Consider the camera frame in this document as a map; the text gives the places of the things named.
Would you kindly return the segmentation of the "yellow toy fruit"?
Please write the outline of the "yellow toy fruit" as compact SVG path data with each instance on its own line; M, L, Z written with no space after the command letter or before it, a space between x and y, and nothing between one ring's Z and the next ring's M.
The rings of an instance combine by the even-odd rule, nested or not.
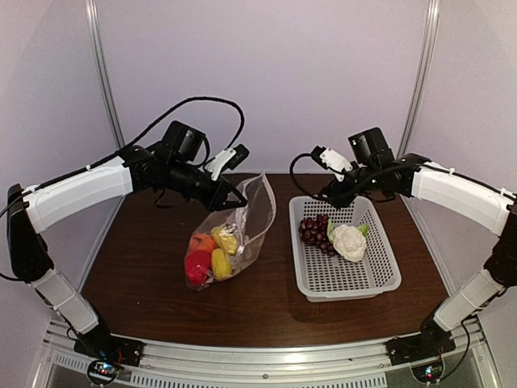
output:
M233 267L221 248L212 252L211 266L212 274L217 280L225 280L232 276Z
M224 250L227 255L236 255L238 247L237 237L229 227L215 227L211 231L211 236L216 241L218 247Z

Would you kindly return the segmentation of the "clear zip top bag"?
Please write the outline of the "clear zip top bag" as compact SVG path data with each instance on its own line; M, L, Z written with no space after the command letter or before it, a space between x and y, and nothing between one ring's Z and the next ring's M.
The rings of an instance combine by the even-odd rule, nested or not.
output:
M276 216L273 188L265 173L241 181L247 204L209 214L191 234L183 261L187 287L205 289L231 279L259 257Z

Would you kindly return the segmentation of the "dark red toy grapes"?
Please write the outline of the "dark red toy grapes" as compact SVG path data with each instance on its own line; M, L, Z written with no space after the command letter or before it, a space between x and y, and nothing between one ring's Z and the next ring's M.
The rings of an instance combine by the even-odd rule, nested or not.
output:
M335 249L328 234L329 222L330 217L327 214L303 218L298 226L301 241L305 245L318 248L327 255L334 255Z

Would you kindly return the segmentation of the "white toy cauliflower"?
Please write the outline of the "white toy cauliflower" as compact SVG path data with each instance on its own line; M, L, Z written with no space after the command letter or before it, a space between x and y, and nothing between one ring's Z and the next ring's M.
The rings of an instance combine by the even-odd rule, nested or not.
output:
M328 234L335 251L345 260L357 263L364 258L367 249L369 226L334 226L330 220Z

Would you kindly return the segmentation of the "orange toy pumpkin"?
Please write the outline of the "orange toy pumpkin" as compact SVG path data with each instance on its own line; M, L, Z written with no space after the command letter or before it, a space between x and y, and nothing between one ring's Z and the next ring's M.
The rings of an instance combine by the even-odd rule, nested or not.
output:
M211 253L218 248L216 241L209 234L194 234L189 241L188 251L206 251Z

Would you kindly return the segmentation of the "yellow toy fruit front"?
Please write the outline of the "yellow toy fruit front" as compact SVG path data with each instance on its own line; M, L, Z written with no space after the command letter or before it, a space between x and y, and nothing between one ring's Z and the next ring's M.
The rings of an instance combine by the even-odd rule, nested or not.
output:
M211 266L212 274L217 280L225 280L232 276L233 267L221 248L212 252Z

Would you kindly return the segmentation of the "red toy bell pepper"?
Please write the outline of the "red toy bell pepper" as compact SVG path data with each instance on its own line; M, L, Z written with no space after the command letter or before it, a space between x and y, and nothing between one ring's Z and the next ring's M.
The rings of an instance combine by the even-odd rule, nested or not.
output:
M208 251L192 251L185 259L185 274L188 283L202 286L208 279L212 266L212 254Z

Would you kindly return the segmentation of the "white perforated plastic basket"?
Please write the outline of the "white perforated plastic basket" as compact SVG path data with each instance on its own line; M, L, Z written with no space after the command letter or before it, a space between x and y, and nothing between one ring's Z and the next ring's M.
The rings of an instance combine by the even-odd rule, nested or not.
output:
M309 302L375 297L401 285L401 273L373 203L359 196L336 209L308 196L289 202L298 289Z

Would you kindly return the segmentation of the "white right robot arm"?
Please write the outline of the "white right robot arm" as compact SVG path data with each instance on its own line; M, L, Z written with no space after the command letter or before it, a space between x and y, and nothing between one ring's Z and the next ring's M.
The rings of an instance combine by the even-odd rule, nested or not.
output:
M347 207L357 196L379 192L390 201L401 195L450 209L498 237L483 268L428 315L419 334L389 342L389 350L399 356L437 356L453 349L452 330L516 285L515 194L421 155L395 158L379 128L358 133L348 141L355 155L352 162L330 148L313 153L315 161L334 173L321 194L336 209Z

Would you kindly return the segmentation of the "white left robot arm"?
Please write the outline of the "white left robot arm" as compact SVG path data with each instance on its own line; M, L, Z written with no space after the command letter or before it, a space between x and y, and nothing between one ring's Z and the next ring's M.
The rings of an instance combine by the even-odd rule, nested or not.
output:
M13 272L10 279L34 288L91 355L111 357L116 352L115 338L93 306L56 270L42 232L84 209L147 189L177 192L210 212L246 206L246 198L221 173L243 162L249 150L244 145L230 146L205 164L193 165L207 143L204 133L174 121L163 138L148 147L130 145L63 179L9 188L2 215Z

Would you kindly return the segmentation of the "right round circuit board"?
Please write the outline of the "right round circuit board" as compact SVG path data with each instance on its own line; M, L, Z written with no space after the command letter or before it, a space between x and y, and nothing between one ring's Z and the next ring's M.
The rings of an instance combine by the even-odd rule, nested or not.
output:
M443 376L444 363L440 360L411 365L411 373L417 382L429 386L438 382Z

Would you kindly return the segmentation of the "round circuit board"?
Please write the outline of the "round circuit board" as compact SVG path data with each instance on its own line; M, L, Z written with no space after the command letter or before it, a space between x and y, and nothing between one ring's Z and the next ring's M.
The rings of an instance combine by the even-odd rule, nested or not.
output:
M438 382L443 376L444 363L440 360L411 365L411 373L417 382L429 386Z
M91 383L105 386L113 383L119 376L121 368L106 361L94 360L86 368L86 376Z

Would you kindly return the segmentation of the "left round circuit board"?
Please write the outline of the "left round circuit board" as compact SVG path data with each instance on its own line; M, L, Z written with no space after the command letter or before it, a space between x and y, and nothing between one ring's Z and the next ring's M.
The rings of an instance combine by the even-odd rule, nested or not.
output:
M113 383L119 376L121 368L106 361L94 360L86 368L86 376L91 383L105 386Z

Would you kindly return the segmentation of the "right aluminium frame post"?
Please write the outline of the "right aluminium frame post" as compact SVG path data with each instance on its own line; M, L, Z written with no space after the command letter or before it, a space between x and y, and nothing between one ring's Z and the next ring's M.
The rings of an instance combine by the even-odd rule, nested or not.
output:
M403 131L397 147L397 158L401 158L408 151L411 139L414 135L435 53L435 45L439 30L439 18L440 1L427 1L427 10L423 24L422 43L418 58L417 71Z

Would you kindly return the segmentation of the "aluminium frame post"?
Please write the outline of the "aluminium frame post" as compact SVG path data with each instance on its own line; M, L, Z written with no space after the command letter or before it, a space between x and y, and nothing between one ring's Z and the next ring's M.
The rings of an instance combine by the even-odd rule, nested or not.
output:
M414 135L435 53L435 45L439 30L439 18L440 1L427 1L427 10L423 24L422 43L418 58L417 71L403 131L397 147L397 158L401 158L408 151L411 139Z
M117 112L116 100L107 66L106 53L103 47L98 4L95 0L86 0L84 5L86 10L86 23L90 33L90 41L99 80L101 97L107 116L108 126L116 146L114 154L120 154L125 151L127 144L120 126L120 118Z

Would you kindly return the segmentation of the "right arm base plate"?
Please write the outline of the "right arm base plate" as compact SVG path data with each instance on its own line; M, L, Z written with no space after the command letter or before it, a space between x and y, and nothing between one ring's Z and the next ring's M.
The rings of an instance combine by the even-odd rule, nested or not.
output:
M392 366L416 363L430 358L437 358L445 352L456 349L453 339L441 339L437 343L426 339L424 335L395 337L385 344Z

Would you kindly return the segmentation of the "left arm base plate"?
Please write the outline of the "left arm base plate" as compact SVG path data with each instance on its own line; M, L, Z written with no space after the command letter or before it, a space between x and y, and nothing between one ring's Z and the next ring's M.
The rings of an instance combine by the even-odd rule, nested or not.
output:
M136 339L127 339L119 336L111 336L107 345L95 349L88 348L81 340L77 339L74 351L83 355L95 357L102 361L108 361L117 365L137 367L143 355L144 343Z

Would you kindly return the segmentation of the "front aluminium rail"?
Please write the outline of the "front aluminium rail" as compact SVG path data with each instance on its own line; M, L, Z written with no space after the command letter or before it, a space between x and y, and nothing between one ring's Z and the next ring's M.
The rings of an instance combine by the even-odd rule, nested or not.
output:
M469 351L445 381L416 377L433 358L395 365L388 338L348 344L287 348L209 347L144 340L138 366L125 365L107 387L502 387L490 347L476 319ZM95 387L87 376L92 358L74 352L71 333L51 320L30 387Z

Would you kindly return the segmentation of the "left aluminium frame post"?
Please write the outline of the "left aluminium frame post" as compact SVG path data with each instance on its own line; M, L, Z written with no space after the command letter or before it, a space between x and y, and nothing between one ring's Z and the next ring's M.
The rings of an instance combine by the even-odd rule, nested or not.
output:
M108 126L116 146L114 154L120 154L125 151L127 144L120 126L120 118L117 112L116 100L107 66L106 53L103 47L98 4L95 0L86 0L84 5L86 10L86 23L90 33L90 41L99 80L101 97L107 116Z

